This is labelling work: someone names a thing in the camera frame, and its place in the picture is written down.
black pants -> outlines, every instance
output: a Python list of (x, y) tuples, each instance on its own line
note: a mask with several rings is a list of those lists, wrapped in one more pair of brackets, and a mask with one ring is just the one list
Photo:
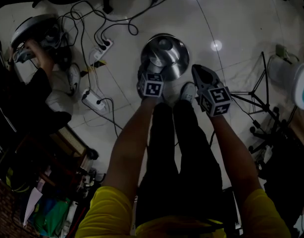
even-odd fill
[[(174, 161), (174, 124), (182, 153), (181, 171)], [(190, 102), (153, 112), (147, 172), (138, 190), (136, 226), (164, 216), (221, 220), (222, 179), (205, 133)]]

cloth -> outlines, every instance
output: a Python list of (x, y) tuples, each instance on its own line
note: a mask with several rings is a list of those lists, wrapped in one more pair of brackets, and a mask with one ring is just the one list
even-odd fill
[[(290, 232), (279, 216), (271, 199), (262, 189), (249, 195), (241, 211), (244, 237), (290, 238)], [(132, 207), (129, 199), (113, 187), (99, 188), (84, 220), (79, 225), (76, 238), (129, 237)], [(166, 216), (146, 222), (136, 230), (138, 238), (168, 237), (168, 230), (190, 230), (207, 227), (208, 224), (193, 218)], [(223, 229), (200, 237), (225, 238)]]
[(54, 112), (47, 106), (46, 99), (51, 91), (45, 71), (39, 68), (27, 85), (18, 83), (13, 86), (9, 99), (2, 106), (3, 113), (17, 131), (52, 134), (64, 127), (71, 115)]
[(172, 109), (160, 103), (153, 112), (147, 172), (138, 190), (137, 227), (169, 215), (222, 221), (221, 171), (206, 135), (190, 102), (179, 101), (173, 114), (182, 153), (181, 172), (178, 174), (174, 161)]

white tile floor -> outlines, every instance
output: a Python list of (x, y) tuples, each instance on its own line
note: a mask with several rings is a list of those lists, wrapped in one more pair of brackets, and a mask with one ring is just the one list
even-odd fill
[[(101, 10), (102, 0), (87, 0), (96, 9)], [(112, 0), (114, 12), (111, 19), (125, 19), (133, 16), (150, 5), (151, 0)], [(0, 40), (3, 51), (6, 51), (16, 27), (30, 16), (42, 13), (68, 12), (72, 4), (55, 5), (48, 1), (38, 4), (19, 3), (4, 6), (0, 9)], [(77, 5), (74, 10), (85, 15), (90, 11), (85, 3)], [(88, 54), (96, 44), (94, 33), (103, 23), (103, 19), (93, 13), (84, 18), (86, 32), (83, 47)], [(96, 87), (94, 74), (91, 74), (92, 88), (100, 96), (111, 97), (115, 103), (116, 122), (124, 126), (140, 105), (136, 91), (137, 70), (140, 65), (140, 53), (144, 44), (155, 34), (169, 33), (179, 38), (187, 46), (190, 53), (190, 66), (178, 80), (167, 86), (165, 94), (178, 93), (186, 81), (192, 80), (191, 65), (202, 64), (217, 72), (220, 79), (232, 91), (251, 90), (263, 70), (260, 53), (264, 51), (266, 58), (274, 53), (275, 44), (284, 44), (290, 52), (304, 59), (304, 10), (303, 0), (167, 0), (142, 16), (132, 21), (139, 34), (132, 36), (126, 26), (114, 26), (105, 35), (114, 41), (114, 45), (104, 56), (107, 62), (96, 70), (100, 90)], [(78, 22), (79, 35), (73, 47), (74, 61), (81, 69), (85, 69), (81, 50), (82, 24)], [(64, 20), (64, 28), (73, 39), (76, 29), (71, 20)], [(21, 66), (21, 77), (27, 81), (34, 68), (28, 62)], [(80, 91), (88, 86), (87, 78), (81, 81)], [(258, 95), (265, 100), (265, 84), (261, 84)], [(246, 110), (252, 107), (238, 101)], [(289, 113), (292, 105), (283, 91), (270, 86), (271, 107), (280, 106), (281, 111)], [(209, 138), (213, 132), (206, 114), (202, 113), (196, 102), (193, 103), (199, 124)], [(252, 138), (249, 128), (250, 118), (237, 105), (225, 116), (234, 131), (249, 146), (256, 139)], [(260, 123), (268, 122), (266, 114), (253, 116)], [(100, 157), (95, 162), (99, 172), (104, 173), (109, 164), (112, 147), (116, 140), (113, 125), (99, 118), (92, 111), (85, 109), (80, 101), (74, 104), (74, 115), (69, 125)], [(180, 166), (180, 149), (175, 148), (175, 160)], [(217, 139), (214, 139), (212, 151), (222, 169), (223, 186), (228, 187), (230, 181), (225, 173)], [(141, 178), (145, 173), (145, 162), (142, 165)]]

white shoe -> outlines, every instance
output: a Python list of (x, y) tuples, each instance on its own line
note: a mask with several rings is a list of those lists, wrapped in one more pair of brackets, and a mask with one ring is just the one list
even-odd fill
[(81, 80), (79, 68), (75, 64), (72, 64), (71, 67), (67, 70), (67, 79), (71, 90), (69, 96), (73, 96), (77, 92), (79, 82)]
[(190, 103), (193, 102), (196, 96), (196, 86), (192, 82), (187, 82), (181, 89), (181, 98), (180, 100), (186, 100)]

person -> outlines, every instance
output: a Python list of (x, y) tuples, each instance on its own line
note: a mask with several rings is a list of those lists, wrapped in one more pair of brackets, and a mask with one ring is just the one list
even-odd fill
[(19, 82), (14, 70), (13, 48), (9, 48), (8, 68), (4, 71), (4, 80), (2, 80), (4, 82), (0, 98), (1, 110), (19, 133), (52, 134), (71, 120), (71, 114), (54, 112), (46, 104), (52, 92), (50, 85), (54, 67), (52, 58), (32, 39), (25, 43), (25, 47), (35, 54), (40, 68), (28, 84)]
[[(173, 111), (146, 98), (119, 135), (106, 178), (76, 233), (77, 238), (129, 236), (136, 195), (137, 237), (226, 237), (220, 167), (192, 107), (193, 83), (186, 83)], [(147, 171), (137, 190), (147, 146)], [(239, 207), (243, 232), (251, 238), (288, 238), (273, 202), (261, 189), (254, 161), (224, 116), (209, 118)], [(174, 128), (182, 153), (174, 161)]]

